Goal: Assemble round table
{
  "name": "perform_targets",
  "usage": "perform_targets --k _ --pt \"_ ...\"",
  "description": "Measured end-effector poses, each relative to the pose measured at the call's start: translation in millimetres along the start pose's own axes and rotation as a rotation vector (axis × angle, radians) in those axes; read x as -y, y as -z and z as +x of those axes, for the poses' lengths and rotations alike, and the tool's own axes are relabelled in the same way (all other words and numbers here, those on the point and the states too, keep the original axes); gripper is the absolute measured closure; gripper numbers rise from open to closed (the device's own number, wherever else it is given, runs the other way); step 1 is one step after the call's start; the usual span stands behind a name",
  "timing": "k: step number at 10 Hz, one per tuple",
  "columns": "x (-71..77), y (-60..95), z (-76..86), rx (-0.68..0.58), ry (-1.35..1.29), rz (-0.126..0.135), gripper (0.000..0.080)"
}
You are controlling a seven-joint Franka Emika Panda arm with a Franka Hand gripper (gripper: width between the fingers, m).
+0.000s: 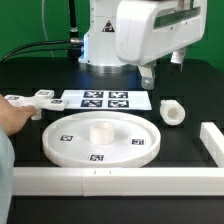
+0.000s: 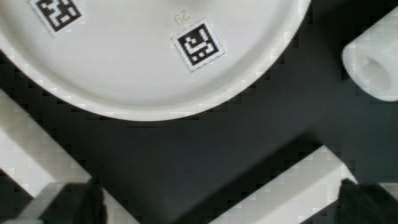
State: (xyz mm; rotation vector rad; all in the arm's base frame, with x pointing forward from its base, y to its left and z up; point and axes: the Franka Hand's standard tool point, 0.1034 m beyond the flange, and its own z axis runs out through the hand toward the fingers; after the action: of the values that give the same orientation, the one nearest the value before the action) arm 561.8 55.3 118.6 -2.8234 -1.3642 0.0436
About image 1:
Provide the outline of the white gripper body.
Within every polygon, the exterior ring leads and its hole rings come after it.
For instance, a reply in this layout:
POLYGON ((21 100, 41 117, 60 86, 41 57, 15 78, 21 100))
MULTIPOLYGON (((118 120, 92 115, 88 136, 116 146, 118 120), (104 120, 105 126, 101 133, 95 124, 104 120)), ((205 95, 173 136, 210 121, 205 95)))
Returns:
POLYGON ((116 18, 116 53, 143 66, 199 41, 205 31, 207 0, 122 0, 116 18))

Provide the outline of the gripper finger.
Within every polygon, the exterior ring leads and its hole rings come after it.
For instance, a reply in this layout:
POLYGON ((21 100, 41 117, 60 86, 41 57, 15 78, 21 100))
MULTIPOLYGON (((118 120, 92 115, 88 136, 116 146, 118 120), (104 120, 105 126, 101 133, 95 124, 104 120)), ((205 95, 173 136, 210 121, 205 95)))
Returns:
POLYGON ((170 63, 171 63, 171 69, 174 72, 178 72, 178 73, 182 72, 183 62, 185 59, 186 52, 187 52, 187 48, 184 47, 172 53, 170 63))
POLYGON ((155 82, 155 62, 148 63, 144 66, 139 66, 141 75, 141 85, 146 90, 152 90, 155 82))

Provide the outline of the light blue sleeve forearm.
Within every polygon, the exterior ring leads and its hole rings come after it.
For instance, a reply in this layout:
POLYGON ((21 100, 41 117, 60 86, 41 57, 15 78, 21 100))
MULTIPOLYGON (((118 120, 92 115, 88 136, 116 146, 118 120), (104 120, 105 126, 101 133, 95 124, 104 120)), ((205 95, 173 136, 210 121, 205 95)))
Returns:
POLYGON ((14 149, 0 128, 0 224, 6 224, 13 190, 14 149))

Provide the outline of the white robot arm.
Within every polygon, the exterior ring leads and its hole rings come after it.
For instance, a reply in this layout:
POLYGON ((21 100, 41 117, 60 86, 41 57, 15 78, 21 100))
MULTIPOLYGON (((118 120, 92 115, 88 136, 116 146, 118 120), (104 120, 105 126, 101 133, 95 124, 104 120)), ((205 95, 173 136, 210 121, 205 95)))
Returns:
POLYGON ((186 48, 204 34, 207 0, 90 0, 90 28, 79 62, 101 73, 136 66, 154 88, 156 61, 181 65, 186 48))

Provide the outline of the person's hand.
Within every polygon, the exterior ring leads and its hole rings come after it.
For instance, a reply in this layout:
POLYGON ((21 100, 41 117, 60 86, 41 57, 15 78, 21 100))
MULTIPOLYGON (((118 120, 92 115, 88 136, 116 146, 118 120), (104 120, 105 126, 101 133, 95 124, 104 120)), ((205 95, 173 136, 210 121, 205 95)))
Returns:
POLYGON ((0 94, 0 127, 8 136, 19 132, 27 120, 33 117, 36 113, 37 110, 33 106, 12 106, 0 94))

